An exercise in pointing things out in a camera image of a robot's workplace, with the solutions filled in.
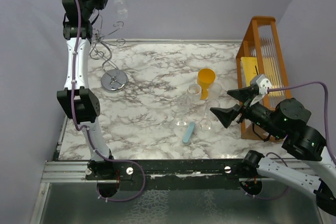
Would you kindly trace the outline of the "clear ribbed wine glass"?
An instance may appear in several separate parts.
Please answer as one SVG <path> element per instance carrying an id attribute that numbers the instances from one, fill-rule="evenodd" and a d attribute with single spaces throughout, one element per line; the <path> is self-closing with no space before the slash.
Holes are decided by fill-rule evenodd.
<path id="1" fill-rule="evenodd" d="M 217 100 L 222 92 L 222 86 L 219 83 L 212 83 L 208 88 L 208 99 Z"/>

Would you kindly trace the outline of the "yellow plastic wine glass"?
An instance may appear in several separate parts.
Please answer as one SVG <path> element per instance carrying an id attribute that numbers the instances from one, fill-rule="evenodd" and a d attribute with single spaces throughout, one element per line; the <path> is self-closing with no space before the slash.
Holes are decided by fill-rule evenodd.
<path id="1" fill-rule="evenodd" d="M 208 97 L 208 88 L 215 81 L 216 74 L 210 68 L 201 69 L 197 74 L 197 84 L 201 87 L 201 100 Z"/>

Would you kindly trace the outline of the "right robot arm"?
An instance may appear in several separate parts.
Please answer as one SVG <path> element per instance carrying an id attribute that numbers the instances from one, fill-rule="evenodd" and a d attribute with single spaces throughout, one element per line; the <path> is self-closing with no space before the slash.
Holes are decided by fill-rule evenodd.
<path id="1" fill-rule="evenodd" d="M 330 215 L 335 215 L 335 160 L 327 148 L 327 140 L 319 131 L 307 125 L 311 112 L 294 98 L 278 103 L 275 110 L 255 102 L 258 95 L 264 96 L 269 89 L 257 84 L 229 90 L 227 93 L 241 102 L 229 109 L 211 108 L 210 111 L 221 124 L 228 128 L 232 121 L 245 119 L 265 130 L 269 136 L 282 138 L 282 148 L 297 160 L 303 161 L 315 175 L 307 175 L 250 150 L 240 169 L 246 177 L 264 176 L 273 178 L 296 189 L 316 201 L 317 206 Z"/>

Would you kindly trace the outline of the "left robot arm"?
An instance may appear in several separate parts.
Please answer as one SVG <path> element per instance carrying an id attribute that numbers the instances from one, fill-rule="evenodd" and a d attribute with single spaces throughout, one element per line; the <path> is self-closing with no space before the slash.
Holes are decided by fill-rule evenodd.
<path id="1" fill-rule="evenodd" d="M 113 156 L 99 125 L 99 99 L 88 84 L 88 57 L 93 35 L 90 17 L 95 10 L 103 10 L 108 0 L 61 2 L 65 9 L 62 25 L 67 43 L 68 70 L 64 88 L 57 92 L 57 100 L 76 130 L 86 139 L 91 155 L 88 162 L 90 176 L 110 179 L 115 175 L 116 166 L 111 163 Z"/>

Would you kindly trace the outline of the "wooden dish rack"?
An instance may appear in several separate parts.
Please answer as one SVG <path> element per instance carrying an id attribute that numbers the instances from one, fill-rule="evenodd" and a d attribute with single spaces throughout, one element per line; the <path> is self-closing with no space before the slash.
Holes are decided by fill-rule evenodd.
<path id="1" fill-rule="evenodd" d="M 258 74 L 265 74 L 273 88 L 289 85 L 274 17 L 254 16 L 251 19 L 236 55 L 238 88 L 246 87 L 250 82 L 246 82 L 241 60 L 243 57 L 252 57 L 256 60 Z M 265 96 L 262 103 L 274 110 L 280 101 L 287 98 L 291 98 L 290 91 L 276 91 Z M 240 129 L 243 139 L 261 140 L 254 134 L 250 121 L 244 120 Z"/>

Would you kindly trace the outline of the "yellow card in rack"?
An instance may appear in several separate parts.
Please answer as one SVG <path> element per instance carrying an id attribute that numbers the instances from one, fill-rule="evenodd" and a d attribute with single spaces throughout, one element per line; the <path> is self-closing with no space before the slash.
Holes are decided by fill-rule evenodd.
<path id="1" fill-rule="evenodd" d="M 241 57 L 240 64 L 242 86 L 244 88 L 250 85 L 255 76 L 259 75 L 258 62 L 256 57 Z"/>

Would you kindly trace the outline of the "chrome wine glass rack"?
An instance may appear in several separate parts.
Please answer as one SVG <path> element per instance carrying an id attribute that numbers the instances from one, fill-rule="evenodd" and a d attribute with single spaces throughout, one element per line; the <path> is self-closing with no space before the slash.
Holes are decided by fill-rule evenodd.
<path id="1" fill-rule="evenodd" d="M 112 61 L 113 52 L 110 46 L 117 47 L 117 45 L 105 42 L 105 38 L 106 35 L 101 33 L 101 29 L 93 29 L 93 39 L 89 57 L 92 60 L 102 60 L 101 69 L 103 70 L 103 75 L 100 82 L 104 91 L 118 93 L 125 89 L 129 78 L 127 74 Z"/>

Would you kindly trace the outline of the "light blue eraser bar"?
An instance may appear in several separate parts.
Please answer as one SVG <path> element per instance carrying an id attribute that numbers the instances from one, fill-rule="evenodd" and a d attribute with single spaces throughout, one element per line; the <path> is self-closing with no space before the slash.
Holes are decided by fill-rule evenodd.
<path id="1" fill-rule="evenodd" d="M 194 129 L 195 129 L 195 123 L 190 122 L 182 139 L 183 144 L 188 144 L 190 142 Z"/>

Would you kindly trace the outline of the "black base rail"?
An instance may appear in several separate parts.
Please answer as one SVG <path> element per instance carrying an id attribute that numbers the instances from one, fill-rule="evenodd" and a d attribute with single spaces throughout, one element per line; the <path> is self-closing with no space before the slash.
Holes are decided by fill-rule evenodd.
<path id="1" fill-rule="evenodd" d="M 148 159 L 106 162 L 86 181 L 124 191 L 239 189 L 240 181 L 256 181 L 241 159 Z"/>

